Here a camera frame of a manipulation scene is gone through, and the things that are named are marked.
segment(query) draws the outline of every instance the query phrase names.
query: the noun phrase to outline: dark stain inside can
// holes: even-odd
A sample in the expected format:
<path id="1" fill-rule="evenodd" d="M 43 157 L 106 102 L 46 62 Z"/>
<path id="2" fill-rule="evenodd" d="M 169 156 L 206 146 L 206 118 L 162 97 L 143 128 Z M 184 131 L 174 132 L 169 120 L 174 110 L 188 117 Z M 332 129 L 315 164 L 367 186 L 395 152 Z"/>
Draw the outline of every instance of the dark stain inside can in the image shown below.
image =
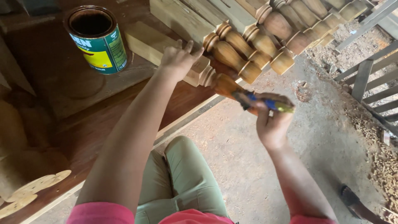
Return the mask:
<path id="1" fill-rule="evenodd" d="M 71 21 L 71 27 L 83 35 L 99 35 L 112 26 L 111 18 L 105 14 L 87 13 L 77 16 Z"/>

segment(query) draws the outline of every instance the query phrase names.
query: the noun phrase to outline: paint can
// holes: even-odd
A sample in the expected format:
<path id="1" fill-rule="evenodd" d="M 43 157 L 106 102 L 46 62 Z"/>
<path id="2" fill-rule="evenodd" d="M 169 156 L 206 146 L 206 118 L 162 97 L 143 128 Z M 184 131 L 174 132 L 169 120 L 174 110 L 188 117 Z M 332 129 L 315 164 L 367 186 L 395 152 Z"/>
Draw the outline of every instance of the paint can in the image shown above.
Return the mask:
<path id="1" fill-rule="evenodd" d="M 80 6 L 64 18 L 64 27 L 89 65 L 102 74 L 126 67 L 127 55 L 115 16 L 99 6 Z"/>

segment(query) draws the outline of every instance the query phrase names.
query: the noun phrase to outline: wooden workbench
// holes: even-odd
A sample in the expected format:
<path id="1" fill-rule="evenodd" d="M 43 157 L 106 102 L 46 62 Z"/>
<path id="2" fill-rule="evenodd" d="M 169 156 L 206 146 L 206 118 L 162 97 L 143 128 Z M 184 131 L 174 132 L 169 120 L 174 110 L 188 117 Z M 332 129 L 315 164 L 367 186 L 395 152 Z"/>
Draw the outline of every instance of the wooden workbench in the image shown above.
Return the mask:
<path id="1" fill-rule="evenodd" d="M 148 0 L 59 2 L 62 14 L 38 18 L 9 15 L 0 17 L 0 22 L 8 47 L 53 118 L 51 144 L 67 156 L 72 173 L 59 184 L 38 192 L 38 198 L 27 207 L 1 219 L 4 224 L 29 223 L 82 187 L 107 135 L 156 69 L 126 48 L 130 61 L 127 68 L 113 75 L 97 73 L 63 28 L 63 14 L 77 6 L 95 4 L 115 14 L 123 37 L 125 25 L 142 21 L 178 39 L 150 14 Z M 225 65 L 216 61 L 212 65 L 218 73 L 238 79 L 236 72 Z M 215 93 L 208 87 L 179 82 L 160 125 L 161 141 L 173 133 L 168 130 L 181 125 L 183 119 L 214 98 Z"/>

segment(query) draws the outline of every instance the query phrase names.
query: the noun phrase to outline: person's right hand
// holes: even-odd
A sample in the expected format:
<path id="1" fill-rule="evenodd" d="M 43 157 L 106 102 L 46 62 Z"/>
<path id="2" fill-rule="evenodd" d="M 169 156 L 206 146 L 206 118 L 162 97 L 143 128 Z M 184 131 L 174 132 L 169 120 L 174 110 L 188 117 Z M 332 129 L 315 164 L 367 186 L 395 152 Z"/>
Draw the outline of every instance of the person's right hand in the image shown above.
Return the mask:
<path id="1" fill-rule="evenodd" d="M 273 98 L 278 99 L 286 104 L 294 106 L 294 104 L 285 96 L 278 94 L 265 93 L 256 95 L 258 98 Z M 280 111 L 273 111 L 273 116 L 269 115 L 269 108 L 265 104 L 257 104 L 258 118 L 257 118 L 257 134 L 260 141 L 267 150 L 278 150 L 288 144 L 287 129 L 293 120 L 293 113 L 283 113 Z"/>

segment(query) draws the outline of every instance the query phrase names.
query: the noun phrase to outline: concrete floor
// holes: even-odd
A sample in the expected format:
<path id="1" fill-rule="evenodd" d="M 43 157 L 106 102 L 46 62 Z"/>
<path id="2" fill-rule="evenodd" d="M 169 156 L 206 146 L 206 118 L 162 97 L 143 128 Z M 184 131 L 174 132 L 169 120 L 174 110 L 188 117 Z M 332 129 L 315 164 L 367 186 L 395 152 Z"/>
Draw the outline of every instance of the concrete floor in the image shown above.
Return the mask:
<path id="1" fill-rule="evenodd" d="M 300 82 L 308 102 L 296 96 Z M 297 105 L 289 129 L 289 140 L 332 205 L 340 223 L 366 223 L 352 217 L 337 195 L 340 183 L 349 185 L 371 210 L 383 203 L 382 195 L 367 179 L 370 163 L 366 146 L 344 108 L 349 102 L 330 82 L 319 78 L 316 66 L 305 54 L 282 76 L 273 71 L 246 86 L 258 92 L 287 95 Z M 178 135 L 190 137 L 202 151 L 224 195 L 228 212 L 235 222 L 289 222 L 270 157 L 256 133 L 256 117 L 226 99 L 199 117 Z M 158 150 L 164 149 L 167 143 Z M 72 195 L 33 223 L 64 223 L 76 196 Z"/>

